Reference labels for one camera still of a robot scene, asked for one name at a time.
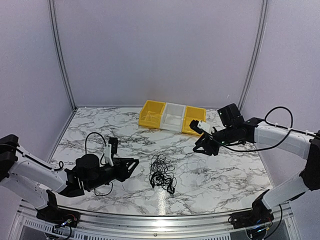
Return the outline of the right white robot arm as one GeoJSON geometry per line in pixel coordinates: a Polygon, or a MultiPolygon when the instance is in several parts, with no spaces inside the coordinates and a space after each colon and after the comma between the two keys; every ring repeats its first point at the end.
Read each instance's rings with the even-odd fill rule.
{"type": "Polygon", "coordinates": [[[293,201],[306,192],[320,188],[320,134],[297,130],[293,121],[289,126],[271,123],[266,117],[245,120],[238,107],[232,103],[217,111],[223,129],[217,130],[209,123],[193,119],[189,126],[200,138],[193,151],[207,156],[217,156],[220,148],[237,152],[234,146],[251,143],[263,145],[253,152],[280,149],[306,161],[304,169],[277,187],[263,192],[253,203],[247,219],[258,224],[267,213],[282,203],[293,201]]]}

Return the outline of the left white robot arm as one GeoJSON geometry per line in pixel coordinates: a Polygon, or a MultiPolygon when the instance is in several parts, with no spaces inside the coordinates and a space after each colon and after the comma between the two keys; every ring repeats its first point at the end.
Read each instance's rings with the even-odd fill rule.
{"type": "Polygon", "coordinates": [[[0,139],[0,185],[26,200],[53,223],[63,219],[56,195],[80,197],[102,185],[127,180],[139,164],[138,159],[115,157],[118,141],[106,145],[106,163],[93,153],[75,161],[72,169],[51,167],[19,145],[19,138],[9,134],[0,139]]]}

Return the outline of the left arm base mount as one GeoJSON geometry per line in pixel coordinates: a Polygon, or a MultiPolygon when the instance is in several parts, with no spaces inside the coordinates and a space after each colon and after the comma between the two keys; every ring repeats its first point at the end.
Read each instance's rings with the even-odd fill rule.
{"type": "Polygon", "coordinates": [[[50,190],[46,191],[47,201],[44,208],[36,209],[36,217],[40,220],[54,223],[58,226],[62,226],[64,222],[71,220],[70,223],[66,223],[72,228],[76,228],[80,218],[78,211],[68,210],[58,207],[56,195],[50,190]]]}

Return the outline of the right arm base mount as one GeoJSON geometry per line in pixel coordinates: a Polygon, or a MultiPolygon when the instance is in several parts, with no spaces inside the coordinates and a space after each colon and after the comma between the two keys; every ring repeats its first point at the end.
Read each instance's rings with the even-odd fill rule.
{"type": "Polygon", "coordinates": [[[251,204],[251,210],[243,210],[232,213],[228,222],[234,229],[252,227],[263,223],[270,223],[274,220],[271,209],[268,209],[262,202],[263,196],[268,192],[266,190],[259,195],[251,204]]]}

